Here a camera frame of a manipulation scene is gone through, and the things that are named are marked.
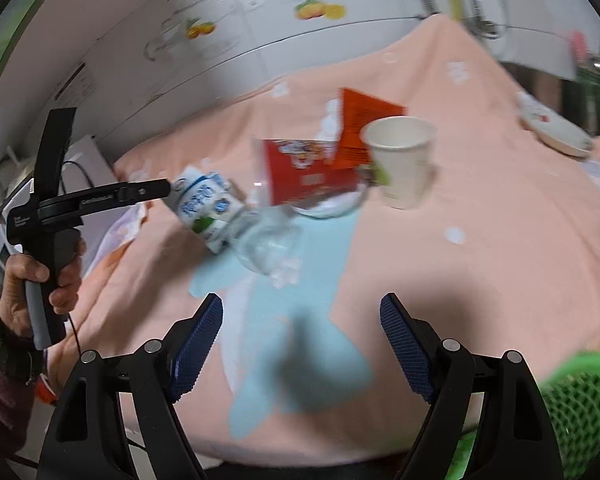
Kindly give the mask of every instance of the green mesh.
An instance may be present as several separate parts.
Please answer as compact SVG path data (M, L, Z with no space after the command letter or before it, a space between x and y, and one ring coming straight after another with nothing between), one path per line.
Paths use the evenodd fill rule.
M600 452L600 354L577 355L540 391L560 448L564 480L577 480ZM458 442L446 480L464 476L474 440L475 432Z

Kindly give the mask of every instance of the black cable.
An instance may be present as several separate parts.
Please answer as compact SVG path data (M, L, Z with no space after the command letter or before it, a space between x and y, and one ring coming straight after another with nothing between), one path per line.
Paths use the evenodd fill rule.
M78 331L75 329L74 320L71 317L71 314L67 314L69 317L69 323L71 323L71 328L74 330L75 337L75 345L78 347L78 358L82 355L82 349L80 348L80 341L78 341Z
M73 164L74 166L78 166L78 169L82 172L82 175L84 176L84 179L87 181L87 184L89 185L89 187L91 189L93 189L95 187L95 185L93 184L93 180L91 180L91 177L89 176L89 173L87 173L78 162L75 162L74 160L66 160L66 161L64 161L64 163L62 165L64 166L66 164Z
M25 467L30 467L32 469L38 469L38 462L29 460L28 458L24 458L23 456L13 455L13 456L9 457L8 460L11 460L12 462L15 462L16 464L20 464Z
M81 164L75 162L74 160L66 160L62 163L62 167L64 168L67 164L73 164L74 166L77 166L80 172L82 173L82 176L84 177L85 181L87 182L87 186L89 186L90 189L93 189L95 187L95 184L89 176L89 173L86 172L86 170ZM64 178L62 178L62 171L60 171L60 189L62 190L62 194L66 195L66 186L64 185Z
M129 437L126 438L126 441L129 443L130 446L137 447L138 449L142 449L142 451L144 451L146 453L146 448L144 446L140 446L140 444L138 444L137 442L134 442Z

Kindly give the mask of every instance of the human hand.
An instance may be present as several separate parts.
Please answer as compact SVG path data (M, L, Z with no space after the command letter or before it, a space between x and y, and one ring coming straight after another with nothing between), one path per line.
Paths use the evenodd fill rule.
M80 257L86 252L83 240L78 243L78 255L58 275L58 288L49 295L49 303L56 314L71 312L78 301L78 288L82 280ZM49 279L49 269L26 254L12 254L7 260L0 297L0 319L15 335L31 337L31 320L24 295L23 280L44 283Z

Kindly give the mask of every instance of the pink blanket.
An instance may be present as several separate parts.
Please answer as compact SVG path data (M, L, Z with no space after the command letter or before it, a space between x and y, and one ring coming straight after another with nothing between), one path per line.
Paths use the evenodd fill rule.
M428 198L417 210L398 211L370 194L331 305L329 319L370 365L372 382L313 412L277 405L237 438L228 423L235 393L216 342L193 392L176 404L197 452L285 466L407 449L427 405L410 392L380 327L379 301L388 292L473 352L521 351L539 380L573 352L600 346L600 177L519 126L520 88L445 16L381 52L296 73L193 118L127 153L116 171L173 178L195 164L250 190L250 140L314 138L342 87L408 106L440 129ZM594 158L600 163L600 139ZM154 203L138 238L85 281L75 315L82 347L104 356L132 352L192 316L203 298L188 288L204 258L202 243ZM50 357L62 385L77 357L72 339ZM130 398L122 403L127 427L136 430Z

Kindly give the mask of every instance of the handheld controller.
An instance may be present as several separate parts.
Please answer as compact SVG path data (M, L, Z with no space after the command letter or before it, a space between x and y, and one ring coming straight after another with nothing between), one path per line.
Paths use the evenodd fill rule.
M58 274L75 257L82 217L92 213L166 197L171 186L167 180L121 182L58 196L64 156L71 140L76 108L49 112L40 140L33 172L29 201L9 211L7 240L21 244L47 266L45 283L26 282L26 298L33 329L34 344L42 350L66 335L65 316L54 313L49 294L58 287Z

